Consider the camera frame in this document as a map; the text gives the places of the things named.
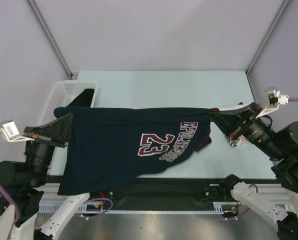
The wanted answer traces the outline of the white plastic basket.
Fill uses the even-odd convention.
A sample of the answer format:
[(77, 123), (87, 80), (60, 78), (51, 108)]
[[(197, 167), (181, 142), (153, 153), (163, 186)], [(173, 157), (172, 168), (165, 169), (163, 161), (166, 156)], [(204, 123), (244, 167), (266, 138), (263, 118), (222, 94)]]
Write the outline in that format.
[(92, 89), (92, 95), (86, 101), (88, 103), (87, 106), (92, 108), (97, 99), (98, 84), (96, 82), (78, 80), (57, 81), (49, 93), (38, 125), (45, 125), (54, 121), (56, 119), (54, 109), (66, 107), (86, 89)]

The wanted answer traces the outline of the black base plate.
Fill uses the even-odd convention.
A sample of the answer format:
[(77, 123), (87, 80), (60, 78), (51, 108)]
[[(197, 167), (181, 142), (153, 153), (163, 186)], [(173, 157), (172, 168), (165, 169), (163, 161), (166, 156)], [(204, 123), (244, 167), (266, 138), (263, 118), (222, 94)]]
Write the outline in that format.
[(137, 178), (91, 195), (112, 200), (116, 211), (203, 211), (211, 210), (214, 203), (234, 202), (230, 190), (241, 181), (233, 174), (225, 178)]

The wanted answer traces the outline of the navy tank top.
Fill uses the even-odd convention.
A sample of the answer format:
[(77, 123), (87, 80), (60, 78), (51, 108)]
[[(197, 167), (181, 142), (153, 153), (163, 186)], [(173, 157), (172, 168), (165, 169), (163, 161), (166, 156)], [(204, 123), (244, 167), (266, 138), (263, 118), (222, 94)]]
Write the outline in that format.
[(179, 165), (211, 143), (212, 108), (90, 108), (72, 114), (61, 196), (103, 192)]

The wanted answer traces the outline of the left aluminium frame post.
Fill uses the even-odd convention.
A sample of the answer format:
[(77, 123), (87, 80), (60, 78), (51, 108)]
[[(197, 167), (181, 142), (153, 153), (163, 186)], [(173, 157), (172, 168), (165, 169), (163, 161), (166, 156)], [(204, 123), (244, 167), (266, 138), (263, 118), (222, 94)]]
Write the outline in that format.
[(43, 35), (45, 36), (46, 41), (48, 42), (51, 50), (53, 51), (56, 59), (58, 60), (62, 70), (66, 74), (69, 80), (72, 79), (73, 73), (70, 70), (69, 65), (67, 64), (67, 61), (65, 60), (63, 53), (57, 44), (56, 39), (54, 38), (47, 21), (45, 20), (38, 4), (35, 0), (25, 0), (29, 10), (31, 11), (34, 19), (36, 20), (38, 26), (40, 27), (40, 30), (42, 31)]

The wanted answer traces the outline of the right aluminium frame post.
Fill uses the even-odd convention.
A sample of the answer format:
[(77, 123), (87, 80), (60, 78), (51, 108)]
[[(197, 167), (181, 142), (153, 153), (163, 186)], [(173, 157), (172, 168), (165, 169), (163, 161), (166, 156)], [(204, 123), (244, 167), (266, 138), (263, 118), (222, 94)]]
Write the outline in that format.
[(257, 64), (258, 60), (260, 59), (260, 57), (261, 57), (262, 53), (264, 52), (266, 46), (268, 45), (269, 41), (273, 37), (276, 29), (278, 28), (282, 18), (284, 17), (285, 13), (287, 12), (287, 10), (292, 2), (293, 2), (292, 0), (283, 0), (281, 2), (267, 31), (264, 34), (264, 37), (262, 38), (255, 54), (253, 55), (249, 65), (245, 71), (247, 77), (252, 73), (255, 65)]

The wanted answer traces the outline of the aluminium frame post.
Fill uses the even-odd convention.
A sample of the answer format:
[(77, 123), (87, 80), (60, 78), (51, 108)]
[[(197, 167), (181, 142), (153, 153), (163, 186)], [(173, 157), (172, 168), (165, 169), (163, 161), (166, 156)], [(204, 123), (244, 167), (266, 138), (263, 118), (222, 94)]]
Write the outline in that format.
[(264, 52), (266, 46), (268, 45), (269, 41), (273, 37), (276, 29), (278, 28), (282, 18), (284, 17), (285, 13), (287, 12), (287, 10), (292, 2), (293, 2), (292, 0), (283, 0), (281, 2), (267, 31), (264, 34), (264, 37), (262, 38), (255, 54), (253, 55), (249, 65), (245, 71), (247, 77), (252, 73), (255, 65), (257, 64), (258, 60), (260, 59), (260, 57), (261, 57), (262, 53)]
[(56, 59), (58, 60), (62, 70), (66, 74), (69, 80), (72, 79), (73, 73), (70, 70), (69, 65), (67, 64), (67, 61), (65, 60), (63, 53), (57, 44), (56, 39), (54, 38), (47, 21), (45, 20), (38, 4), (35, 0), (25, 0), (29, 10), (31, 11), (34, 19), (36, 20), (38, 26), (40, 27), (40, 30), (42, 31), (43, 35), (45, 36), (46, 41), (48, 42), (51, 50), (53, 51)]

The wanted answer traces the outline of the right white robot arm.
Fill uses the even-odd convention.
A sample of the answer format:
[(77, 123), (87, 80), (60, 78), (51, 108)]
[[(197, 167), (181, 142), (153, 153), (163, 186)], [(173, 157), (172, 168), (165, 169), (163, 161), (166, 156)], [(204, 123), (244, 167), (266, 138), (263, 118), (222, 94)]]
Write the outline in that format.
[(271, 167), (276, 180), (286, 190), (295, 211), (288, 211), (268, 201), (234, 174), (221, 181), (220, 196), (235, 199), (276, 231), (280, 240), (298, 240), (298, 121), (275, 132), (261, 118), (267, 115), (257, 103), (237, 105), (232, 109), (214, 109), (207, 117), (229, 140), (244, 137), (274, 163)]

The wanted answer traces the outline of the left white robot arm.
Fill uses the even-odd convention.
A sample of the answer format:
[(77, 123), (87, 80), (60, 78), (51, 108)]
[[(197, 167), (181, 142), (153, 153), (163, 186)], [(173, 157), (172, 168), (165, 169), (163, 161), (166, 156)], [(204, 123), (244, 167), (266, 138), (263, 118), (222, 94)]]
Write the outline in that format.
[(15, 122), (0, 123), (0, 138), (9, 143), (25, 142), (25, 161), (0, 162), (0, 240), (57, 240), (78, 209), (99, 196), (100, 188), (86, 183), (82, 194), (68, 196), (46, 223), (35, 228), (40, 201), (38, 188), (47, 183), (56, 148), (67, 146), (73, 114), (50, 123), (25, 127), (20, 133)]

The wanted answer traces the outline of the black garment in basket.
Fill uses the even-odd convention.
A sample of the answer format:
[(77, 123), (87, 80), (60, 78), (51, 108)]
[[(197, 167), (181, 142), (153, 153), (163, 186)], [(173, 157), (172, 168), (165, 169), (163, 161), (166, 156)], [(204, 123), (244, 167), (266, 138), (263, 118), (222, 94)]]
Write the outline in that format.
[(93, 88), (86, 88), (67, 107), (90, 107), (94, 92)]

